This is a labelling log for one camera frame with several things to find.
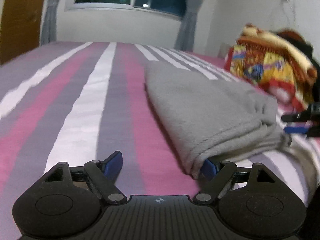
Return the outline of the grey pants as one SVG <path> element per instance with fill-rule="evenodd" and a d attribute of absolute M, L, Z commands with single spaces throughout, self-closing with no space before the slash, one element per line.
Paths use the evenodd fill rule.
<path fill-rule="evenodd" d="M 204 161 L 241 161 L 291 144 L 278 126 L 278 104 L 244 81 L 210 80 L 166 62 L 145 68 L 151 104 L 185 172 L 197 178 Z"/>

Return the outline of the colourful red yellow blanket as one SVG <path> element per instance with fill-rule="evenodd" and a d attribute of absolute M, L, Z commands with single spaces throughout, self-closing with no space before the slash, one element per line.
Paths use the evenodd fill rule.
<path fill-rule="evenodd" d="M 226 56 L 225 70 L 295 110 L 306 110 L 314 102 L 312 93 L 298 81 L 289 61 L 274 52 L 236 44 Z"/>

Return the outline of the pink striped bed sheet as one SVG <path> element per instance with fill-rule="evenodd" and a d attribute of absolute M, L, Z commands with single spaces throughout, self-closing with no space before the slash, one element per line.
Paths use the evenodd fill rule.
<path fill-rule="evenodd" d="M 1 239 L 319 239 L 319 138 L 233 162 L 212 204 L 187 174 L 148 97 L 145 68 L 166 62 L 242 81 L 195 55 L 124 43 L 52 43 L 1 69 Z M 124 204 L 105 202 L 84 171 L 115 151 Z"/>

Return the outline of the dark garment on pile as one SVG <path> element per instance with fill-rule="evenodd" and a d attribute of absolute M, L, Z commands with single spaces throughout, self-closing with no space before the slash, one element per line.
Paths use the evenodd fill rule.
<path fill-rule="evenodd" d="M 313 66 L 316 68 L 317 79 L 312 87 L 312 96 L 314 102 L 319 102 L 319 63 L 313 57 L 313 46 L 310 43 L 306 42 L 299 33 L 291 29 L 276 31 L 275 34 L 287 40 L 303 54 L 305 54 L 306 57 L 311 61 Z"/>

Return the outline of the grey curtain right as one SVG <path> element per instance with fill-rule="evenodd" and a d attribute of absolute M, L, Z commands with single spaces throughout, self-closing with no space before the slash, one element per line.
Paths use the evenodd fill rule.
<path fill-rule="evenodd" d="M 185 0 L 186 10 L 176 39 L 176 50 L 193 51 L 197 15 L 203 1 L 204 0 Z"/>

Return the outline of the grey curtain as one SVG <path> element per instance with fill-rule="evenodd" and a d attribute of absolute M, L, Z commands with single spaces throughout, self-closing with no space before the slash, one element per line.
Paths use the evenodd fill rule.
<path fill-rule="evenodd" d="M 60 0 L 47 0 L 46 12 L 41 31 L 40 45 L 56 41 L 57 35 L 57 7 Z"/>
<path fill-rule="evenodd" d="M 197 15 L 203 1 L 204 0 L 185 0 L 186 10 L 176 39 L 176 50 L 193 51 Z"/>

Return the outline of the brown wooden door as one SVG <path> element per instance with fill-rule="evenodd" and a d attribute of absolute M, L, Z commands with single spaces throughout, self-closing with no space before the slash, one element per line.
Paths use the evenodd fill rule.
<path fill-rule="evenodd" d="M 4 0 L 1 17 L 1 64 L 40 44 L 44 0 Z"/>

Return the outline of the grey curtain left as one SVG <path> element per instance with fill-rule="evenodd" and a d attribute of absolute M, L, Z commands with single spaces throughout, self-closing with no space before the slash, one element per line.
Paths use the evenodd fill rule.
<path fill-rule="evenodd" d="M 57 35 L 57 7 L 60 0 L 47 0 L 46 12 L 41 31 L 40 45 L 56 41 Z"/>

